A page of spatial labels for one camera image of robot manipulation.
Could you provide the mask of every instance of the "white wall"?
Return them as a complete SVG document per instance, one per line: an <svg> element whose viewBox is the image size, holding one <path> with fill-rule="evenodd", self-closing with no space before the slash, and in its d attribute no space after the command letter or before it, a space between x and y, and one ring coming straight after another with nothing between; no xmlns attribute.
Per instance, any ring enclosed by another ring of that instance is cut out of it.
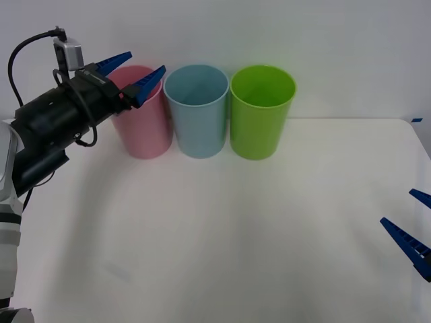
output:
<svg viewBox="0 0 431 323"><path fill-rule="evenodd" d="M168 69L208 62L228 73L251 63L298 82L290 116L426 117L431 91L429 0L2 0L0 117L17 108L6 63L33 34L65 28L87 63L131 50ZM52 40L20 53L25 101L54 86Z"/></svg>

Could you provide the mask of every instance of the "black cable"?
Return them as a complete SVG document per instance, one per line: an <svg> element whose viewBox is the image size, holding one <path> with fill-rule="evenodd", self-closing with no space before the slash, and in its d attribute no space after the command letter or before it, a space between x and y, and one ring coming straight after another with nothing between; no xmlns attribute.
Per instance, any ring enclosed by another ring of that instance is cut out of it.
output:
<svg viewBox="0 0 431 323"><path fill-rule="evenodd" d="M16 55L20 52L21 49L23 49L25 46L27 46L28 44L30 44L36 40L46 38L46 37L55 37L55 36L61 36L61 35L65 35L64 30L61 30L58 28L54 29L54 30L49 30L48 32L43 32L39 35L35 35L33 37L30 37L29 39L26 39L21 44L16 46L16 48L11 53L11 56L9 58L9 62L7 63L7 76L9 77L9 82L11 84L12 90L13 90L16 98L18 99L18 103L20 103L20 106L23 106L24 103L22 102L21 96L18 93L18 90L16 88L16 85L15 85L15 82L13 81L13 76L12 76L13 61L15 60Z"/></svg>
<svg viewBox="0 0 431 323"><path fill-rule="evenodd" d="M78 92L78 90L75 88L72 81L68 77L66 77L66 75L64 75L58 69L53 70L53 75L54 75L54 79L57 82L58 86L64 86L64 84L67 84L67 86L69 86L73 90L73 92L78 97L79 101L81 102L82 108L84 109L84 112L86 113L87 118L90 122L90 127L93 130L93 141L91 143L86 143L85 141L82 141L81 140L82 135L79 135L78 139L76 139L75 142L80 146L93 147L97 143L98 135L97 135L96 122L94 121L94 118L92 116L90 108L88 108L86 101L84 100L82 95ZM60 83L58 75L61 76L61 79L63 80L62 83Z"/></svg>
<svg viewBox="0 0 431 323"><path fill-rule="evenodd" d="M55 36L58 36L62 41L65 41L67 39L65 31L62 29L59 29L57 27L54 30L49 30L48 32L43 32L39 35L35 35L33 37L26 39L21 44L16 46L15 49L13 50L13 52L11 53L11 56L9 57L9 62L7 62L7 76L9 78L9 82L11 84L12 90L13 90L16 98L18 99L18 103L20 104L20 106L23 106L24 103L22 102L21 96L18 93L18 89L16 88L15 81L13 80L13 75L12 75L13 62L15 61L16 55L18 55L18 53L20 52L21 49L23 49L25 46L27 46L28 44L30 44L36 40L46 38L46 37L55 37ZM33 193L33 188L28 190L26 199L24 200L23 210L26 209L28 201L30 200L30 197L32 196L32 193Z"/></svg>
<svg viewBox="0 0 431 323"><path fill-rule="evenodd" d="M26 195L26 199L24 200L24 204L22 206L22 210L24 211L27 207L28 202L30 201L30 197L32 196L33 193L33 188L31 188L30 190L28 190L27 195Z"/></svg>
<svg viewBox="0 0 431 323"><path fill-rule="evenodd" d="M39 186L45 185L47 182L49 182L50 180L53 179L54 174L55 174L55 171L51 173L51 176L49 176L49 178L47 180L45 180L44 182L42 182L40 184L34 185L34 187L39 187Z"/></svg>

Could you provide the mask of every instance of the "white table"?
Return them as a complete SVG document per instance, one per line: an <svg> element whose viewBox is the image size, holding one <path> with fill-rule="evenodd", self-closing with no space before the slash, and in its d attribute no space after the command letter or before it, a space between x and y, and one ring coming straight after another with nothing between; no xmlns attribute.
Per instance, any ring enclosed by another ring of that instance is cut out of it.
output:
<svg viewBox="0 0 431 323"><path fill-rule="evenodd" d="M379 223L431 245L431 162L401 120L289 120L277 153L132 159L109 122L34 191L13 305L38 323L429 322Z"/></svg>

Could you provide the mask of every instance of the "cup rim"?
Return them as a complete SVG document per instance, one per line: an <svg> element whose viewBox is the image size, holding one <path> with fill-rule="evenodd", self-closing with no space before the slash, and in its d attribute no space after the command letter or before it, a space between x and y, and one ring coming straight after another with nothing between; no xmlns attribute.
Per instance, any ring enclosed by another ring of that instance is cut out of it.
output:
<svg viewBox="0 0 431 323"><path fill-rule="evenodd" d="M150 69L151 70L151 72L150 73L152 73L152 72L154 72L155 71L155 69L153 69L152 67L149 67L149 66L147 66L147 65L142 65L142 64L131 64L131 65L125 65L125 66L121 66L121 67L119 67L118 69L115 69L115 71L117 71L117 70L119 70L119 69L125 69L125 68L127 68L127 67L136 67L136 66L139 66L139 67L145 67L146 69ZM158 82L158 84L160 83L160 87L159 87L159 89L155 92L155 94L152 96L152 97L150 97L149 99L146 99L145 100L145 102L141 105L141 106L144 106L145 104L147 104L148 102L151 102L153 99L155 99L156 98L156 96L158 96L159 94L160 94L160 91L162 91L162 88L163 88L163 82L164 82L164 80L163 79L161 79L159 82Z"/></svg>
<svg viewBox="0 0 431 323"><path fill-rule="evenodd" d="M223 92L223 94L222 94L218 99L216 99L216 100L214 100L214 101L211 101L211 102L208 102L208 103L205 103L205 104L200 104L200 105L184 104L184 103L181 103L181 102L178 102L178 101L176 101L176 100L172 99L172 98L171 98L171 96L170 96L170 95L167 93L167 91L166 91L166 82L168 81L169 77L170 77L173 73L175 73L175 72L179 71L180 69L184 69L184 68L186 68L186 67L190 67L190 66L207 66L207 67L211 67L212 69L216 69L216 70L218 70L219 72L222 72L223 76L226 78L226 81L228 82L228 84L227 84L227 86L226 86L226 90ZM173 70L172 72L170 72L170 73L168 74L168 76L166 76L166 78L164 79L164 81L163 81L163 86L162 86L162 87L163 87L164 95L165 95L169 100L171 100L171 101L175 102L175 104L178 104L178 105L180 105L180 106L189 106L189 107L192 107L192 108L202 108L202 107L204 107L204 106L209 106L209 105L214 104L214 103L216 103L216 102L220 101L221 99L223 99L223 98L226 96L226 94L229 92L229 89L230 89L230 80L229 80L229 77L226 75L226 73L224 73L221 69L219 69L218 67L215 67L215 66L213 66L213 65L209 65L209 64L188 64L188 65L184 65L184 66L179 67L178 69L175 69L175 70Z"/></svg>
<svg viewBox="0 0 431 323"><path fill-rule="evenodd" d="M279 70L279 71L281 71L281 72L283 72L283 73L285 73L293 82L294 82L294 93L293 93L293 95L290 97L290 99L289 100L287 100L287 101L285 101L285 102L283 102L283 103L281 103L281 104L278 104L277 106L256 106L256 105L254 105L254 104L250 104L250 103L248 103L248 102L245 102L244 100L242 100L242 99L240 99L236 94L235 94L235 92L234 92L234 90L232 89L232 83L233 83L233 80L234 80L234 78L241 72L241 71L244 71L245 69L248 69L248 68L250 68L250 67L257 67L257 66L260 66L260 67L271 67L272 69L277 69L277 70ZM277 66L274 66L274 65L268 65L268 64L253 64L253 65L247 65L247 66L245 66L245 67L243 67L243 68L241 68L241 69L239 69L239 70L237 70L236 72L235 72L235 74L233 74L233 76L232 76L232 78L230 79L230 92L232 93L232 95L238 100L238 101L240 101L241 103L243 103L243 104L246 104L247 106L250 106L251 108L257 108L257 109L264 109L264 110L268 110L268 109L275 109L275 108L281 108L282 106L285 106L287 103L289 103L290 101L292 101L293 100L293 98L295 97L295 95L296 95L296 90L298 89L298 86L296 85L296 81L295 81L295 79L288 73L288 72L286 72L284 69L282 69L282 68L280 68L280 67L277 67Z"/></svg>

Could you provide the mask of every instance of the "plastic cup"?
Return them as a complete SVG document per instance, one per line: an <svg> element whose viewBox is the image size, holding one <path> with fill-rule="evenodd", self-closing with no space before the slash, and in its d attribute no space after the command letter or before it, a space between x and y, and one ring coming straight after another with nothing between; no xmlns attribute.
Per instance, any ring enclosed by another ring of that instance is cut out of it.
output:
<svg viewBox="0 0 431 323"><path fill-rule="evenodd" d="M253 65L232 77L230 144L247 159L264 159L277 149L296 92L292 76L268 65Z"/></svg>
<svg viewBox="0 0 431 323"><path fill-rule="evenodd" d="M150 74L153 69L141 65L121 67L108 78L120 89ZM126 150L133 157L150 159L162 155L172 143L172 127L168 122L162 84L156 86L143 105L112 117Z"/></svg>
<svg viewBox="0 0 431 323"><path fill-rule="evenodd" d="M187 65L164 82L178 146L186 155L207 158L226 141L229 79L209 65Z"/></svg>

